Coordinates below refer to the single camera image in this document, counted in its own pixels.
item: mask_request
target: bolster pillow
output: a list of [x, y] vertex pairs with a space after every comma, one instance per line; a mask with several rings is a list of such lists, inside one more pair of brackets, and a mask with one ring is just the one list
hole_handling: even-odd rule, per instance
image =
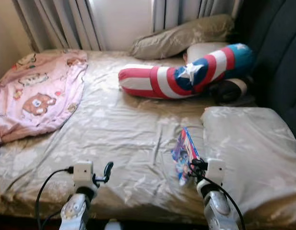
[[243, 77], [253, 62], [252, 50], [239, 43], [178, 68], [128, 64], [118, 79], [121, 88], [134, 96], [179, 99], [200, 94], [213, 81]]

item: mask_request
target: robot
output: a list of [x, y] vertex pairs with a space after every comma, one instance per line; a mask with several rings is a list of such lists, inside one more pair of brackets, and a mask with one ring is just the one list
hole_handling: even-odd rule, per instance
[[[102, 177], [93, 173], [92, 161], [79, 161], [73, 168], [75, 194], [61, 209], [59, 230], [86, 230], [91, 201], [97, 196], [99, 182], [107, 183], [110, 179], [113, 162], [109, 162]], [[110, 221], [105, 230], [121, 230], [118, 222]]]
[[[79, 161], [73, 166], [73, 181], [75, 194], [61, 209], [61, 225], [59, 230], [86, 230], [89, 219], [91, 201], [97, 196], [99, 182], [107, 183], [110, 179], [113, 162], [109, 162], [102, 177], [93, 173], [92, 161]], [[222, 189], [225, 163], [219, 159], [193, 159], [189, 165], [189, 176], [196, 178], [196, 189], [204, 199], [204, 215], [211, 230], [239, 230], [236, 221], [231, 217], [226, 196], [232, 201], [239, 213], [242, 230], [244, 221], [239, 208]], [[122, 230], [120, 224], [110, 221], [105, 230]]]
[[198, 194], [204, 199], [204, 215], [211, 230], [239, 230], [231, 216], [227, 197], [236, 208], [241, 221], [241, 229], [245, 230], [242, 214], [230, 195], [222, 188], [225, 163], [220, 159], [193, 159], [189, 176], [195, 177]]

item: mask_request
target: comic book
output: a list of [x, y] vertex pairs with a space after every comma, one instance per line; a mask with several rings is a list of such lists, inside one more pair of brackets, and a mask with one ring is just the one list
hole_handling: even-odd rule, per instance
[[179, 178], [179, 185], [184, 186], [189, 181], [189, 164], [192, 159], [199, 159], [199, 154], [194, 146], [191, 135], [187, 128], [180, 133], [175, 148], [171, 151], [175, 163], [175, 169]]

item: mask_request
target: black cable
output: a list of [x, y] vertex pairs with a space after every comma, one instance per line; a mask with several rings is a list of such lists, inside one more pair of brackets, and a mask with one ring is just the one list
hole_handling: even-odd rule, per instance
[[191, 171], [192, 171], [193, 173], [195, 173], [195, 175], [196, 175], [197, 177], [203, 178], [203, 179], [205, 179], [206, 181], [208, 181], [209, 183], [215, 185], [218, 189], [220, 189], [220, 190], [221, 190], [221, 191], [222, 191], [222, 192], [223, 192], [223, 193], [229, 198], [229, 200], [232, 202], [234, 208], [236, 209], [236, 211], [237, 211], [238, 214], [239, 214], [239, 219], [240, 219], [240, 223], [241, 223], [241, 225], [242, 225], [242, 230], [246, 230], [245, 222], [244, 222], [244, 217], [243, 217], [243, 215], [242, 215], [242, 213], [241, 213], [241, 211], [240, 211], [238, 205], [235, 203], [235, 201], [234, 201], [233, 198], [229, 195], [229, 193], [228, 193], [225, 189], [223, 189], [221, 186], [219, 186], [218, 184], [216, 184], [214, 181], [212, 181], [212, 180], [206, 178], [205, 176], [198, 175], [197, 172], [195, 172], [195, 171], [190, 167], [190, 165], [189, 165], [189, 168], [191, 169]]
[[58, 211], [56, 211], [55, 213], [51, 214], [49, 217], [47, 217], [47, 218], [44, 220], [43, 224], [42, 224], [41, 230], [44, 230], [44, 227], [46, 226], [46, 223], [47, 223], [52, 217], [54, 217], [54, 216], [56, 216], [56, 215], [58, 215], [58, 214], [60, 214], [60, 213], [61, 213], [61, 210], [58, 210]]
[[46, 186], [47, 182], [50, 180], [50, 178], [58, 173], [58, 172], [68, 172], [68, 173], [73, 173], [73, 167], [70, 166], [69, 168], [66, 169], [60, 169], [60, 170], [56, 170], [53, 173], [50, 174], [50, 176], [48, 176], [48, 178], [45, 180], [43, 186], [41, 187], [41, 189], [38, 192], [37, 198], [36, 198], [36, 202], [35, 202], [35, 217], [37, 220], [37, 225], [38, 225], [38, 229], [41, 230], [41, 218], [39, 216], [39, 198], [41, 197], [42, 191], [44, 189], [44, 187]]

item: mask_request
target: mattress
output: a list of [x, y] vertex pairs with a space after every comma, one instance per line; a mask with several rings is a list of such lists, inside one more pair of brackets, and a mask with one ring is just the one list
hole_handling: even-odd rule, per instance
[[[136, 98], [118, 85], [128, 63], [180, 66], [182, 58], [141, 61], [124, 52], [88, 52], [83, 98], [75, 113], [54, 133], [0, 147], [0, 214], [34, 217], [34, 203], [54, 170], [91, 160], [97, 175], [107, 162], [114, 167], [92, 202], [91, 217], [160, 222], [205, 223], [195, 186], [179, 187], [171, 149], [188, 127], [203, 149], [200, 116], [212, 99], [177, 101]], [[72, 176], [56, 174], [41, 196], [41, 216], [59, 209], [73, 193]]]

